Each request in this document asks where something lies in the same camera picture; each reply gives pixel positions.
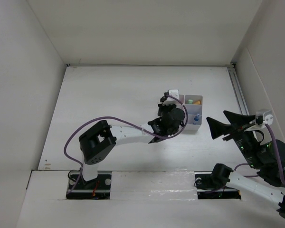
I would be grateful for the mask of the clear glue bottle blue cap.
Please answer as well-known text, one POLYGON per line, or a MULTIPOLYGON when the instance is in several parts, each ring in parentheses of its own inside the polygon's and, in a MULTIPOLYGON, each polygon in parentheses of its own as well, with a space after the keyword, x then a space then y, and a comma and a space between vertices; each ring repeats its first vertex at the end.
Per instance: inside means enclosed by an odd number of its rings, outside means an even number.
POLYGON ((200 114, 195 115, 193 119, 193 124, 200 125, 200 120, 201 120, 201 115, 200 114))

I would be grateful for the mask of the orange highlighter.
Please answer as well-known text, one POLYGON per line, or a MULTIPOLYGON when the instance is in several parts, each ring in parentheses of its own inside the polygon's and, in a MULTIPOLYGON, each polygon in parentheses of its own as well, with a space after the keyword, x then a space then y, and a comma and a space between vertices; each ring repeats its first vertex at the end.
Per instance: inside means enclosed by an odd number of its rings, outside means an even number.
POLYGON ((197 101, 194 101, 192 104, 194 104, 194 105, 202 105, 202 101, 201 100, 197 100, 197 101))

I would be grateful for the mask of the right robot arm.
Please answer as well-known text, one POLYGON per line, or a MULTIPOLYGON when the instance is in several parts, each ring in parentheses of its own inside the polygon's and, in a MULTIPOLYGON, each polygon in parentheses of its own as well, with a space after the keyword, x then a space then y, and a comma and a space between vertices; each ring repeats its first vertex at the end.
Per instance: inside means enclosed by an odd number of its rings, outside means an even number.
POLYGON ((212 139, 233 140, 250 168, 256 169, 258 177, 270 187, 254 182, 221 163, 217 163, 211 172, 211 184, 254 193, 268 200, 285 219, 285 192, 282 191, 285 189, 285 143, 276 139, 270 128, 273 123, 271 110, 261 109, 255 115, 227 110, 223 113, 228 124, 206 118, 212 139))

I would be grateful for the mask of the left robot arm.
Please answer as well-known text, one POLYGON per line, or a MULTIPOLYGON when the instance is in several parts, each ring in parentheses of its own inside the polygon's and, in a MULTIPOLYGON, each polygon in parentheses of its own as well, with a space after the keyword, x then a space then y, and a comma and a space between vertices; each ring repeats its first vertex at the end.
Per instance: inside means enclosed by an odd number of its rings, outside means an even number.
POLYGON ((83 155, 83 168, 80 183, 92 188, 98 176, 98 164, 111 150, 131 143, 159 143, 179 134, 185 127, 188 116, 183 110, 178 90, 169 90, 158 103, 158 117, 145 124, 124 126, 110 125, 107 117, 99 121, 79 137, 79 146, 83 155))

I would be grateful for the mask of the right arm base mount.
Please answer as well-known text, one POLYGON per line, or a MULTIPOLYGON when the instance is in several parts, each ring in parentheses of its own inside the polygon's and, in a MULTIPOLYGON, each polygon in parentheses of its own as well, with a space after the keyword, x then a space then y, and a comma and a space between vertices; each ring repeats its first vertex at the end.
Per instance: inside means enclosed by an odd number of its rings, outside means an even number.
POLYGON ((197 189, 197 197, 200 200, 240 200, 240 191, 234 188, 215 184, 210 173, 195 174, 194 187, 197 189))

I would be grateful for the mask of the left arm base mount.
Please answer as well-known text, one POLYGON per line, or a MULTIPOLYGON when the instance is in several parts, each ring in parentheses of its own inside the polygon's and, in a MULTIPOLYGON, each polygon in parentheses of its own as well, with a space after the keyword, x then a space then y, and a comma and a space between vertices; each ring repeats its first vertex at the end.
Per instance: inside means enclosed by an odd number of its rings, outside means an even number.
POLYGON ((97 178, 91 181, 84 181, 80 177, 77 184, 75 184, 78 174, 69 174, 69 183, 66 191, 66 198, 68 200, 109 200, 111 193, 111 179, 110 173, 100 173, 97 178))

